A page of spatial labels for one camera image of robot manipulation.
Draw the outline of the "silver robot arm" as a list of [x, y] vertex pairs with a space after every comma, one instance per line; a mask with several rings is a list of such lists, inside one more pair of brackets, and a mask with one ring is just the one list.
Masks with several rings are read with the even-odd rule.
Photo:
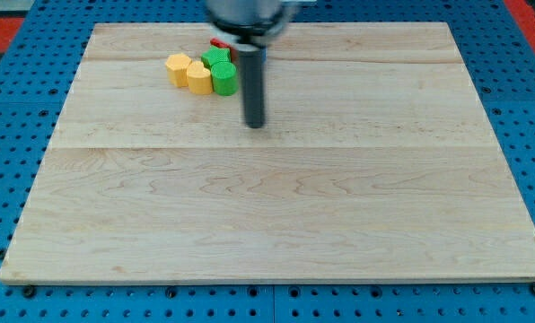
[[218, 38], [236, 45], [267, 47], [295, 15], [317, 0], [206, 0], [206, 16]]

